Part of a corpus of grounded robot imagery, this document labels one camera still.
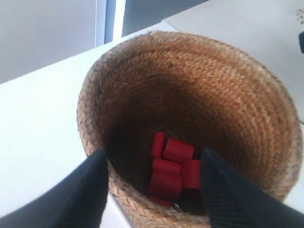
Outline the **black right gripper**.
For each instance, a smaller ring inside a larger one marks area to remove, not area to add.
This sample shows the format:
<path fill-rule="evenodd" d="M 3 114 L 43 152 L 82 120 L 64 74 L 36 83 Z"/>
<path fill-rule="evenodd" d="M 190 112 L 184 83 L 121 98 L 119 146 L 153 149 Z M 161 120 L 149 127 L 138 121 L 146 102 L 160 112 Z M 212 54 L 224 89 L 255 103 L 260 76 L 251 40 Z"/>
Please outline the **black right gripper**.
<path fill-rule="evenodd" d="M 301 53 L 304 53 L 304 32 L 301 32 L 299 34 L 298 39 Z"/>

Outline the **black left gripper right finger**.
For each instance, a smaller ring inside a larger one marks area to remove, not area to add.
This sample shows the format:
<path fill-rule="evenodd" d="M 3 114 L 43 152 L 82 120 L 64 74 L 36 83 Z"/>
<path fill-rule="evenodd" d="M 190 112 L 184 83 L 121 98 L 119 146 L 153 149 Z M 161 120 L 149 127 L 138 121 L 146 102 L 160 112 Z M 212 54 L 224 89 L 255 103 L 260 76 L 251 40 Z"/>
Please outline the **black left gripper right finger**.
<path fill-rule="evenodd" d="M 202 196 L 213 228 L 302 228 L 304 215 L 252 184 L 214 150 L 204 148 Z"/>

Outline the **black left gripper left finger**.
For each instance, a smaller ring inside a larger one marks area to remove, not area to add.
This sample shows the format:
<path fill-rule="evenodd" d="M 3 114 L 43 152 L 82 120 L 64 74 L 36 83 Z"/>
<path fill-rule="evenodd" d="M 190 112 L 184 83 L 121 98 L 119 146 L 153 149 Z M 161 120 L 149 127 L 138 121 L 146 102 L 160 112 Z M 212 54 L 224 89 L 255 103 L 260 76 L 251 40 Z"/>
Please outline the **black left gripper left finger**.
<path fill-rule="evenodd" d="M 108 167 L 104 149 L 88 156 L 48 192 L 2 217 L 2 228 L 97 228 L 107 203 Z"/>

